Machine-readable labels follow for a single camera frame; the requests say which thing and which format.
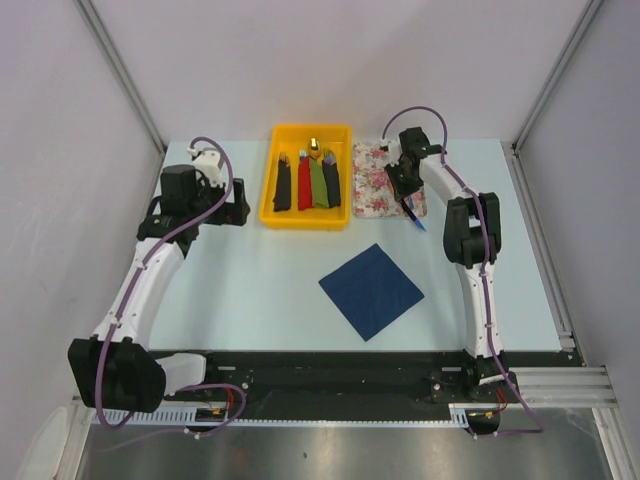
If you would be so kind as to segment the iridescent rainbow knife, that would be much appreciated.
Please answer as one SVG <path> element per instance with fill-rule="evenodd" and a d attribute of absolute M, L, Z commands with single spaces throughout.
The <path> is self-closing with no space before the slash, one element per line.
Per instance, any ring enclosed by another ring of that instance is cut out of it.
<path fill-rule="evenodd" d="M 426 228 L 424 227 L 424 225 L 422 224 L 422 222 L 414 212 L 413 200 L 410 196 L 405 197 L 402 200 L 402 208 L 406 213 L 406 215 L 411 219 L 411 221 L 416 225 L 417 228 L 419 228 L 422 231 L 426 230 Z"/>

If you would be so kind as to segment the dark blue paper napkin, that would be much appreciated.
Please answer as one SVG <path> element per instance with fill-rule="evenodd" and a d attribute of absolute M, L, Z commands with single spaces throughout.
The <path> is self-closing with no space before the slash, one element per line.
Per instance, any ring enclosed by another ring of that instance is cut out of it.
<path fill-rule="evenodd" d="M 378 244 L 320 279 L 319 285 L 365 342 L 424 298 Z"/>

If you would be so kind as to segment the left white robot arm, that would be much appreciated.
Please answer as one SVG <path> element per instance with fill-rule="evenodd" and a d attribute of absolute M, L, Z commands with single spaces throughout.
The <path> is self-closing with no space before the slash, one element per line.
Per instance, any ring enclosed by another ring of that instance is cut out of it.
<path fill-rule="evenodd" d="M 182 389 L 214 397 L 221 376 L 201 354 L 156 359 L 149 339 L 173 276 L 201 225 L 243 226 L 250 213 L 244 181 L 225 183 L 215 166 L 180 164 L 162 170 L 137 232 L 134 259 L 105 318 L 87 339 L 75 339 L 68 359 L 84 404 L 94 409 L 151 413 Z"/>

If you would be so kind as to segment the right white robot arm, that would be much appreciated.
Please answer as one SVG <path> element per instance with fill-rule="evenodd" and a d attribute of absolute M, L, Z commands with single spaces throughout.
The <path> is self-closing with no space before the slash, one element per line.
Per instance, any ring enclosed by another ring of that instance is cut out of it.
<path fill-rule="evenodd" d="M 396 200 L 405 200 L 427 185 L 446 206 L 443 248 L 458 274 L 466 318 L 466 363 L 461 388 L 473 401 L 484 401 L 497 389 L 503 400 L 519 395 L 515 377 L 505 367 L 495 312 L 494 270 L 501 250 L 500 201 L 478 193 L 447 163 L 445 147 L 433 144 L 420 127 L 387 144 L 385 171 Z"/>

